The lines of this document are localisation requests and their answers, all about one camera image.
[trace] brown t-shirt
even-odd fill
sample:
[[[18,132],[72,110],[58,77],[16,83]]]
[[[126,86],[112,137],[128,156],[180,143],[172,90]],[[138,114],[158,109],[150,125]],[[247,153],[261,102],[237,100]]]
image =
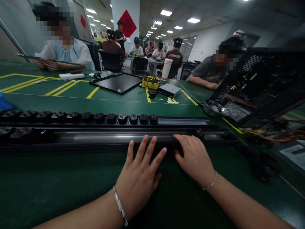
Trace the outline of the brown t-shirt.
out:
[[[165,55],[165,58],[167,58],[169,55],[172,56],[173,64],[182,65],[183,56],[179,50],[173,49],[171,51],[168,51]]]
[[[103,50],[105,52],[110,52],[110,53],[115,53],[115,54],[120,54],[122,58],[125,57],[124,51],[118,46],[117,44],[113,43],[112,41],[104,41],[103,42]]]

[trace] light blue shirt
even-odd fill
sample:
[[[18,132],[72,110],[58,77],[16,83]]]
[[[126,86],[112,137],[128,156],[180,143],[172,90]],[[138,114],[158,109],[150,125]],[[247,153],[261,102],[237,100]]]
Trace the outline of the light blue shirt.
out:
[[[74,45],[69,50],[65,50],[61,45],[45,45],[42,52],[35,55],[70,63],[79,61],[85,65],[86,69],[95,70],[88,46],[78,39],[74,39]]]

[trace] ceiling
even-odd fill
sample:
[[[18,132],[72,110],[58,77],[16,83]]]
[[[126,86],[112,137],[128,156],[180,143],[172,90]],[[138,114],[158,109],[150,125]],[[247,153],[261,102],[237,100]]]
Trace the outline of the ceiling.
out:
[[[105,24],[113,27],[111,0],[85,0],[87,8],[93,9],[97,14],[91,14],[91,24],[106,29]],[[162,10],[171,11],[167,17],[161,15]],[[152,38],[166,34],[166,38],[174,38],[205,28],[224,24],[231,21],[239,21],[260,27],[279,35],[289,37],[289,34],[305,22],[304,0],[140,0],[140,36],[145,37],[148,31],[152,31]],[[201,21],[193,24],[187,22],[190,18]],[[162,25],[155,25],[157,30],[151,27],[154,21],[161,21]]]

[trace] gray t-shirt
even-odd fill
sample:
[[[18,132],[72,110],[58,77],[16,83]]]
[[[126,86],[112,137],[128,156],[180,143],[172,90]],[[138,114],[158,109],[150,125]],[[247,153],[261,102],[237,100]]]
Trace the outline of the gray t-shirt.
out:
[[[210,83],[216,83],[223,80],[227,75],[226,68],[216,68],[213,66],[213,56],[207,57],[192,72],[193,76],[197,76]]]

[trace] hand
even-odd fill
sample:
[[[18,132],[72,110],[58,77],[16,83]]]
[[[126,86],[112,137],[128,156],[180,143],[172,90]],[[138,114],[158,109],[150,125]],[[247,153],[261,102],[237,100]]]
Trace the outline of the hand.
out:
[[[215,179],[215,170],[204,144],[195,136],[174,135],[180,142],[184,157],[175,150],[175,158],[181,168],[203,188]]]
[[[47,59],[42,59],[43,63],[51,70],[61,70],[60,64],[55,61],[47,60]]]
[[[147,142],[148,135],[145,135],[133,159],[134,141],[130,141],[125,165],[115,184],[127,220],[145,206],[161,179],[160,173],[155,174],[167,149],[163,148],[149,164],[157,137],[152,138],[145,152]]]
[[[34,63],[41,69],[46,68],[46,65],[44,64],[44,62],[42,60],[34,60]]]
[[[218,88],[218,84],[216,83],[207,83],[206,87],[211,89],[211,90],[216,90]]]

